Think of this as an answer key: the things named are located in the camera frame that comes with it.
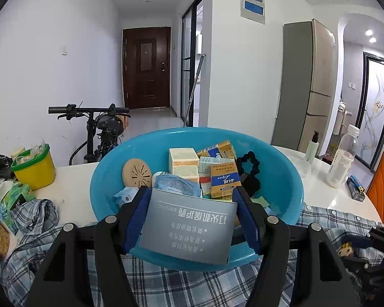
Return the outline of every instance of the light switch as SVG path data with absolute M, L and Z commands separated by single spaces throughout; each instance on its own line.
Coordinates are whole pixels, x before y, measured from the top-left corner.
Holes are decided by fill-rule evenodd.
M 60 46 L 60 52 L 61 52 L 61 55 L 67 55 L 67 46 L 65 45 L 61 45 Z

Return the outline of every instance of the bowl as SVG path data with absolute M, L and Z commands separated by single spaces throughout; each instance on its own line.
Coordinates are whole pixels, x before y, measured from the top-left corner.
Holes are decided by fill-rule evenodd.
M 196 151 L 229 140 L 238 157 L 253 151 L 259 160 L 261 183 L 254 197 L 263 196 L 269 208 L 285 223 L 296 224 L 303 208 L 303 184 L 294 165 L 277 149 L 252 136 L 216 128 L 173 128 L 134 137 L 108 153 L 97 165 L 91 179 L 90 198 L 97 220 L 116 214 L 118 207 L 113 196 L 124 188 L 122 168 L 127 160 L 139 158 L 148 164 L 152 173 L 168 171 L 169 148 L 194 148 Z M 244 163 L 246 172 L 251 164 Z M 230 247 L 227 265 L 193 262 L 152 252 L 137 245 L 130 250 L 133 256 L 147 262 L 180 271 L 218 271 L 234 268 L 256 260 L 246 242 Z

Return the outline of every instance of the decorative glass door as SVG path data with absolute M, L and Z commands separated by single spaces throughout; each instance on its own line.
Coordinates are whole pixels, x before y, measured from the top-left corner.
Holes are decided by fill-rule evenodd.
M 364 52 L 356 158 L 373 170 L 384 143 L 384 59 Z

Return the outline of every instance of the wooden door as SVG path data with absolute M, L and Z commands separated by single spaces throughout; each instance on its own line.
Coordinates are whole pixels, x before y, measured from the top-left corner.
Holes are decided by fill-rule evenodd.
M 171 28 L 124 30 L 125 106 L 169 107 Z

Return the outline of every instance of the lotion bottle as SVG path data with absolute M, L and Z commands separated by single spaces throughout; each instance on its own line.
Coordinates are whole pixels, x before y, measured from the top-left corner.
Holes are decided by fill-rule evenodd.
M 313 138 L 309 141 L 309 145 L 306 150 L 306 155 L 304 156 L 304 159 L 310 165 L 312 164 L 313 159 L 316 155 L 317 148 L 318 148 L 318 132 L 314 131 Z

